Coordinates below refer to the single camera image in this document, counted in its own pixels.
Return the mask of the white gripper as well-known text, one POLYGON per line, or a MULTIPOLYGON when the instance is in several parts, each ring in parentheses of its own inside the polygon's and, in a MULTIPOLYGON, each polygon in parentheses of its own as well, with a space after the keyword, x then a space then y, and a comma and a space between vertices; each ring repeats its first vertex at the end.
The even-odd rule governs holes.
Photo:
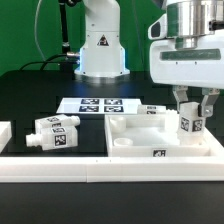
POLYGON ((201 36, 195 49, 175 48, 175 39, 168 38, 167 16, 162 15, 148 28, 153 41, 149 50, 150 75, 155 83, 175 85, 172 92, 180 105, 188 101, 187 86, 201 87, 203 99, 199 117, 211 117, 220 90, 224 89, 224 30, 201 36))

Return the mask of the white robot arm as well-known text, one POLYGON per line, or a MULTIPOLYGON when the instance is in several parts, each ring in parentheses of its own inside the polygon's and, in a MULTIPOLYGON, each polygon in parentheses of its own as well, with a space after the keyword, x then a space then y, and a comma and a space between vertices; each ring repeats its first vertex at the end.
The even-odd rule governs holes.
MULTIPOLYGON (((198 115, 213 114, 224 89, 224 0, 151 0, 163 11, 148 28, 150 75, 169 84, 179 105, 187 89, 200 87, 198 115)), ((83 0, 85 43, 75 74, 94 81, 129 73, 120 44, 120 7, 116 0, 83 0)))

